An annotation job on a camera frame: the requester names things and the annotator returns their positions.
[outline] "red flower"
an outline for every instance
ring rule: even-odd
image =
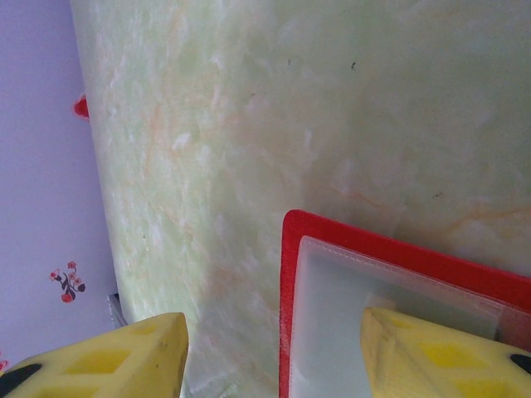
[[[69,293],[65,293],[61,296],[61,300],[63,300],[65,303],[71,303],[73,298]]]
[[[56,269],[55,271],[50,273],[50,280],[56,280],[58,275],[59,275],[59,269]]]

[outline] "wall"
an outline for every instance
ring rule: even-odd
[[[4,1],[0,19],[0,361],[13,365],[110,330],[116,282],[90,126],[71,112],[70,4]],[[70,261],[85,291],[65,303],[50,274]]]

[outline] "yellow triangular object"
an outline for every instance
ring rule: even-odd
[[[0,397],[177,398],[187,354],[184,315],[166,313],[20,362]]]
[[[363,314],[375,398],[529,398],[531,354],[384,308]]]

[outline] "red plastic frame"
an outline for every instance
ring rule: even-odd
[[[346,226],[301,210],[288,212],[282,231],[280,269],[279,397],[290,393],[291,326],[295,276],[303,236],[373,257],[531,313],[531,279],[457,259]]]

